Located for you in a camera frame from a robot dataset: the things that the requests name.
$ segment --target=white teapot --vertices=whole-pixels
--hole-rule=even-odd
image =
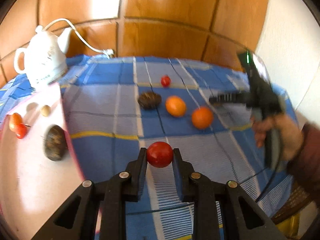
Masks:
[[[65,53],[68,51],[72,28],[66,28],[58,37],[52,32],[43,31],[39,25],[27,48],[18,48],[14,56],[14,69],[26,73],[30,84],[41,90],[67,70]],[[19,68],[18,58],[24,53],[24,70]]]

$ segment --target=tomato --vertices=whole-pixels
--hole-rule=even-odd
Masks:
[[[201,106],[194,110],[191,116],[193,125],[199,130],[204,130],[210,126],[213,121],[213,114],[206,106]]]
[[[155,142],[147,149],[147,161],[156,168],[168,166],[173,159],[173,150],[165,142]]]
[[[10,115],[9,128],[11,131],[15,132],[17,125],[23,123],[22,116],[18,113]]]
[[[168,97],[165,102],[165,108],[174,117],[182,117],[187,110],[186,103],[177,96]]]
[[[166,88],[166,87],[170,86],[171,79],[168,75],[165,75],[161,78],[160,82],[161,82],[161,85]]]
[[[16,127],[15,132],[16,132],[18,139],[22,139],[27,134],[27,127],[23,123],[19,123]]]

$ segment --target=tangerine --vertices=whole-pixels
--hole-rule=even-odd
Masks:
[[[193,111],[191,120],[196,128],[199,130],[204,130],[212,123],[213,114],[208,107],[201,106]]]
[[[186,103],[177,96],[168,97],[165,102],[165,108],[174,117],[182,117],[187,110]]]

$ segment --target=table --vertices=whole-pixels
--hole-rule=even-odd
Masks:
[[[158,57],[80,55],[67,59],[68,73],[59,80],[68,131],[82,175],[94,182],[123,171],[135,160],[140,147],[155,141],[180,149],[182,158],[211,180],[237,181],[253,198],[268,182],[264,153],[257,149],[250,128],[251,111],[244,105],[225,104],[212,108],[214,121],[204,131],[191,123],[191,113],[208,104],[211,94],[248,89],[241,72],[207,63]],[[169,75],[170,88],[160,78]],[[287,113],[296,120],[284,89],[273,85],[285,97]],[[153,90],[162,96],[157,110],[140,109],[137,97]],[[0,90],[0,123],[5,114],[32,92],[25,74],[18,75]],[[170,95],[181,97],[187,112],[183,118],[170,116],[164,106]],[[272,216],[288,199],[292,178],[284,171],[276,175],[268,194],[259,202]],[[172,166],[148,166],[140,202],[127,203],[128,239],[189,239],[193,205],[178,199]]]

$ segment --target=teapot lid knob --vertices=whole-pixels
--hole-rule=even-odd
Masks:
[[[36,27],[36,33],[42,32],[42,30],[43,30],[43,26],[42,25],[38,25]]]

